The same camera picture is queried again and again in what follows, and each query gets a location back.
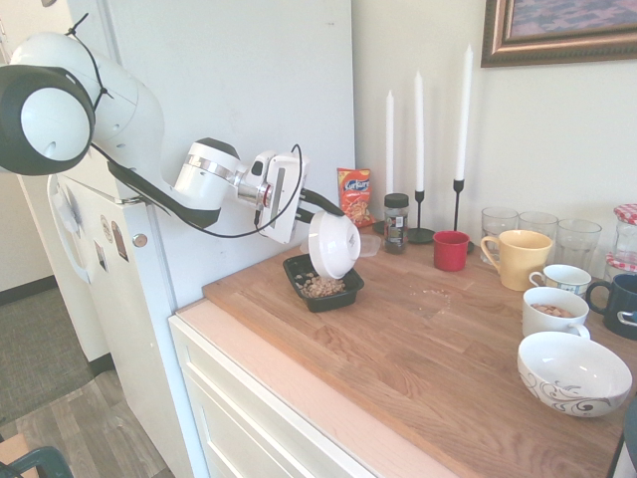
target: bowl with food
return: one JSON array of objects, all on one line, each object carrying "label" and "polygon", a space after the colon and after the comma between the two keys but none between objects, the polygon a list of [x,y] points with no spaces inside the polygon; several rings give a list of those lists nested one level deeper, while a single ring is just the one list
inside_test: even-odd
[{"label": "bowl with food", "polygon": [[535,287],[523,295],[522,332],[568,332],[590,338],[584,326],[588,304],[575,294],[555,287]]},{"label": "bowl with food", "polygon": [[310,254],[286,259],[283,268],[310,312],[326,312],[353,304],[356,293],[365,284],[353,269],[341,279],[320,276],[312,265]]}]

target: framed picture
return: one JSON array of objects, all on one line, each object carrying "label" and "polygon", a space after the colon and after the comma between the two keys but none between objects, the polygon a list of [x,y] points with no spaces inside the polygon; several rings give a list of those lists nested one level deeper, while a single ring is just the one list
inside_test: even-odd
[{"label": "framed picture", "polygon": [[487,0],[482,67],[637,58],[637,0]]}]

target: red lid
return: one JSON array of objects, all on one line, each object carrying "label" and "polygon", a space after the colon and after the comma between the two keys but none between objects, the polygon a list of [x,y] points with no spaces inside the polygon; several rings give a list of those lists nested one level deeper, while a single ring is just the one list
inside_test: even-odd
[{"label": "red lid", "polygon": [[613,212],[620,221],[637,225],[637,204],[622,204],[613,209]]},{"label": "red lid", "polygon": [[606,254],[606,264],[626,272],[637,272],[637,265],[620,262],[615,259],[612,252]]}]

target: candle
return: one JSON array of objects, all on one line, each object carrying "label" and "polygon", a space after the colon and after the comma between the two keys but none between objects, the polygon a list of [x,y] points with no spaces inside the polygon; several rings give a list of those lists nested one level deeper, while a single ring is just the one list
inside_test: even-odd
[{"label": "candle", "polygon": [[425,121],[423,119],[424,103],[422,77],[420,72],[414,82],[416,102],[416,190],[425,190]]},{"label": "candle", "polygon": [[465,160],[467,156],[467,132],[469,130],[469,102],[471,100],[471,72],[474,53],[471,45],[465,52],[465,68],[462,76],[462,102],[460,107],[460,131],[458,133],[458,160],[456,162],[456,175],[454,179],[465,179]]},{"label": "candle", "polygon": [[385,194],[394,192],[394,97],[389,91],[386,109]]}]

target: white refrigerator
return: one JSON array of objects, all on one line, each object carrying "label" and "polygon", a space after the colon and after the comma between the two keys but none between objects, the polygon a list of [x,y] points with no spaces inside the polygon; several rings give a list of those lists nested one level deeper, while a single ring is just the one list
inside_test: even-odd
[{"label": "white refrigerator", "polygon": [[[68,4],[74,19],[90,13],[78,36],[157,96],[162,156],[147,160],[168,182],[202,137],[234,145],[246,162],[298,143],[312,162],[306,187],[337,202],[336,168],[354,167],[348,0]],[[140,201],[95,152],[49,189],[65,260],[90,283],[130,408],[176,478],[209,476],[168,318],[202,286],[292,246],[195,231]],[[245,232],[253,217],[228,198],[212,229]],[[300,224],[293,243],[306,234]]]}]

